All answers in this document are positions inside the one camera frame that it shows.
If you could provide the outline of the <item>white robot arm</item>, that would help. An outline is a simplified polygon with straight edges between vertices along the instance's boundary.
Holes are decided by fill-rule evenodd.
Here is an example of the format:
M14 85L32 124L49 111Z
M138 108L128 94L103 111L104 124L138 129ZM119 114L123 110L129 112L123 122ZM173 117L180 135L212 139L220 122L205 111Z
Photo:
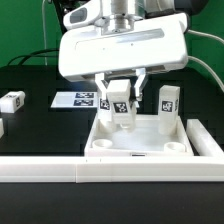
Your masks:
M63 17L59 71L71 82L137 78L131 99L140 101L146 74L182 69L189 19L209 0L89 0Z

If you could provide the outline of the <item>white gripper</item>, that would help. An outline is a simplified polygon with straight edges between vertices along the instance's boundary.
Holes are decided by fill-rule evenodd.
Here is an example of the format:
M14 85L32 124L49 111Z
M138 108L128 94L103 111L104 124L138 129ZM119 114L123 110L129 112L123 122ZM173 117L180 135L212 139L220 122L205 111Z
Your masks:
M105 75L132 75L137 69L134 95L138 106L148 81L146 69L158 73L186 66L184 33L188 21L185 13L178 13L137 21L132 31L123 33L104 35L101 28L93 25L70 30L61 39L59 72L71 82L95 76L101 98L106 100Z

